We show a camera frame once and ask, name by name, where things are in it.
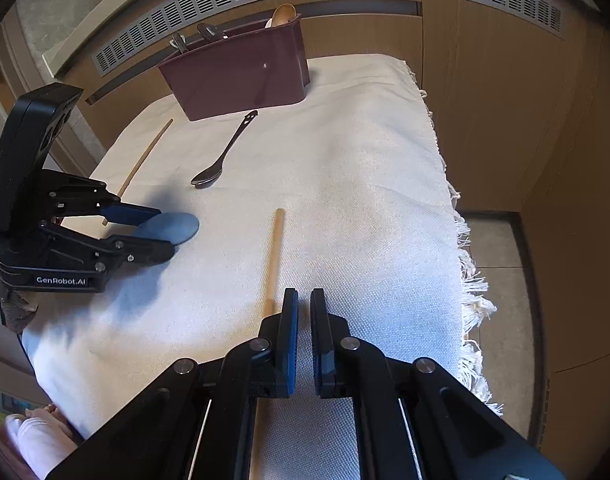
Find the floor tile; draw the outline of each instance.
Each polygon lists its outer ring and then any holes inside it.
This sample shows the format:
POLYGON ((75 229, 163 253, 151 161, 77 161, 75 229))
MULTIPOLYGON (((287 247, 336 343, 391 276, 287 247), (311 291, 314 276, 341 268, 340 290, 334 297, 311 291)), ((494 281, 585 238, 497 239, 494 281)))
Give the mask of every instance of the floor tile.
POLYGON ((476 267, 520 267, 520 254, 506 220, 496 218, 466 218, 471 229, 470 252, 476 267))
POLYGON ((480 327, 483 375, 493 401, 504 403, 504 420, 527 437, 534 388, 530 302, 521 268, 484 269, 485 297, 498 311, 480 327))

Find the silver bolt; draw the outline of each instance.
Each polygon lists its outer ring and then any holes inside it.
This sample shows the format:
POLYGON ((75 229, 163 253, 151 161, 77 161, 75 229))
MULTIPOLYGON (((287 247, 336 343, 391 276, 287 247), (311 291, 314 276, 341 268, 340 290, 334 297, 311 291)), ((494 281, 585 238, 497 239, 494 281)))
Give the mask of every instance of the silver bolt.
POLYGON ((355 337, 343 337, 341 339, 341 346, 345 350, 357 350, 360 346, 360 341, 355 337))
POLYGON ((251 346, 254 352, 262 352, 263 350, 267 350, 269 345, 269 341, 267 341, 267 339, 264 337, 257 337, 249 342, 249 346, 251 346))
POLYGON ((194 369, 194 361, 192 361, 191 359, 187 359, 187 358, 178 359, 178 361, 176 361, 174 363, 174 371, 177 374, 181 374, 181 375, 188 374, 193 369, 194 369))
POLYGON ((422 357, 416 361, 416 368, 423 374, 431 374, 436 369, 436 363, 428 357, 422 357))

